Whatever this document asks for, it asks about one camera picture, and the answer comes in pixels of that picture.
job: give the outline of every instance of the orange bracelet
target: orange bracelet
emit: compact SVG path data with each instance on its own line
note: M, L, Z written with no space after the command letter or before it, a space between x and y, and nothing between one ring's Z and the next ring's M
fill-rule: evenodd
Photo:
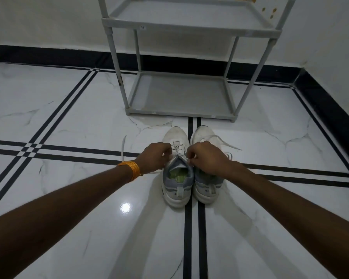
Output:
M133 171L133 175L132 178L130 179L130 182L132 182L133 180L135 180L138 176L142 176L141 172L140 172L140 168L138 167L138 165L134 162L134 161L123 161L122 163L118 164L119 165L128 165L131 170Z

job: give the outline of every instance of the white sneaker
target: white sneaker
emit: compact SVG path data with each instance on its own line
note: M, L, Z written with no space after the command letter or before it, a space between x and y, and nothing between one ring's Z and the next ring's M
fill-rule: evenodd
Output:
M202 125L199 126L193 133L190 139L190 144L193 145L197 142L209 141L212 145L221 149L221 142L230 148L240 150L226 142L224 142L219 136L215 135L211 128ZM225 153L229 159L233 156L231 153ZM224 182L223 178L215 175L210 175L202 171L201 169L194 167L194 179L195 186L193 187L193 195L195 198L204 204L213 203L219 196L219 190Z
M187 163L186 150L190 146L186 133L178 126L165 134L162 142L172 145L172 159L165 165L162 183L164 200L174 208L186 206L191 198L194 171Z

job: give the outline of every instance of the shoe insole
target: shoe insole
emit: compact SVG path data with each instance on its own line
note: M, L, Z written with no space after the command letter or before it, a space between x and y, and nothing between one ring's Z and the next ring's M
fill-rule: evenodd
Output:
M185 181L185 178L187 177L187 168L177 168L177 169L172 169L169 172L169 178L175 179L177 183L183 183Z

